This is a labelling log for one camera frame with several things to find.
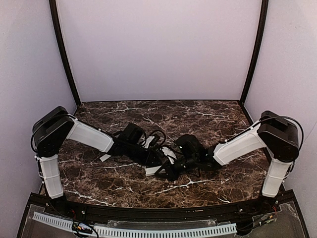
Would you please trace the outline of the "white remote control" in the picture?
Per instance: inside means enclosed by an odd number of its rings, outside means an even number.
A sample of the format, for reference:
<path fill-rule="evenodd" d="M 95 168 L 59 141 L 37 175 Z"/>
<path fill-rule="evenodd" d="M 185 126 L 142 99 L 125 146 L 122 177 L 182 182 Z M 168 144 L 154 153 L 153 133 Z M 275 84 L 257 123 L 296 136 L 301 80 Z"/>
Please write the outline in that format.
<path fill-rule="evenodd" d="M 155 173 L 157 172 L 157 170 L 160 169 L 160 168 L 161 168 L 161 166 L 145 168 L 145 175 L 146 175 L 147 177 L 149 177 L 149 176 L 154 176 Z"/>

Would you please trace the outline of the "white battery cover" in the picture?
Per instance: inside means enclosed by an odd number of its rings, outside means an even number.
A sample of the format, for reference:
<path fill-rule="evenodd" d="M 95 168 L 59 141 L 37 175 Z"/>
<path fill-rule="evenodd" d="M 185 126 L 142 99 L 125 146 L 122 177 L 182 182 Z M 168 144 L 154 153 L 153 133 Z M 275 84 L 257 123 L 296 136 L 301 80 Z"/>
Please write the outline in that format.
<path fill-rule="evenodd" d="M 100 157 L 100 160 L 102 162 L 106 161 L 107 159 L 109 159 L 111 157 L 111 155 L 108 155 L 108 154 L 104 154 L 103 156 Z"/>

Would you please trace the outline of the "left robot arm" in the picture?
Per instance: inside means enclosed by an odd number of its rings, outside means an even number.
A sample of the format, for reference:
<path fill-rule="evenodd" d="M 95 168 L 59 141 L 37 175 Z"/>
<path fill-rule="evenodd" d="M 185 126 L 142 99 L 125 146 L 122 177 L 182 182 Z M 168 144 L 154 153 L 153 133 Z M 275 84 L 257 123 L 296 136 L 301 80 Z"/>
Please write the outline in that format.
<path fill-rule="evenodd" d="M 129 123 L 123 131 L 114 134 L 86 124 L 58 106 L 37 121 L 32 128 L 31 147 L 49 198 L 64 195 L 58 167 L 58 154 L 65 140 L 73 140 L 103 152 L 106 158 L 126 156 L 148 167 L 162 165 L 158 136 L 150 139 L 136 124 Z"/>

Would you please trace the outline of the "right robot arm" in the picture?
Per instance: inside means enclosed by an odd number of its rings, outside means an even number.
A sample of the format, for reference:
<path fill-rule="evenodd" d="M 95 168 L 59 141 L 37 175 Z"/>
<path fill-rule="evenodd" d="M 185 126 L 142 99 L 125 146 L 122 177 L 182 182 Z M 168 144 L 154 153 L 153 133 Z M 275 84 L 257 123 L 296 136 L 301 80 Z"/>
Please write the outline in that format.
<path fill-rule="evenodd" d="M 208 149 L 194 135 L 182 135 L 175 141 L 182 157 L 165 154 L 169 160 L 155 172 L 155 176 L 175 181 L 185 171 L 194 168 L 218 170 L 239 157 L 266 148 L 273 157 L 262 185 L 262 196 L 274 198 L 298 158 L 303 142 L 304 130 L 297 120 L 264 111 L 261 118 L 246 130 Z"/>

